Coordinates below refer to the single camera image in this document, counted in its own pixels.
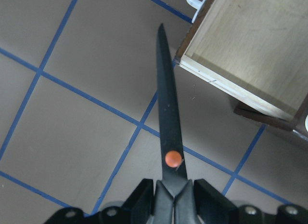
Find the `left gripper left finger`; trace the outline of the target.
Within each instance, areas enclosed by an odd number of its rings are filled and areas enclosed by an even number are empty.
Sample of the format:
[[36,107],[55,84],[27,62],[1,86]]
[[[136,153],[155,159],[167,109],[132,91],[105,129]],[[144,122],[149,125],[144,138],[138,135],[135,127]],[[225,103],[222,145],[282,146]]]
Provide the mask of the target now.
[[46,224],[145,224],[148,222],[154,199],[154,182],[142,179],[126,201],[85,216],[75,207],[63,208],[48,218]]

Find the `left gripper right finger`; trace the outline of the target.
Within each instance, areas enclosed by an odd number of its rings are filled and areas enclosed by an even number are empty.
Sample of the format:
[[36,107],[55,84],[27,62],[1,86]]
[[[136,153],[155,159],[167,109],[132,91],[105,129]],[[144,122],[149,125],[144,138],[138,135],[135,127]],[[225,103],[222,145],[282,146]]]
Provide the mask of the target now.
[[251,204],[235,204],[204,179],[194,181],[197,214],[205,224],[306,224],[308,210],[295,204],[280,205],[276,214]]

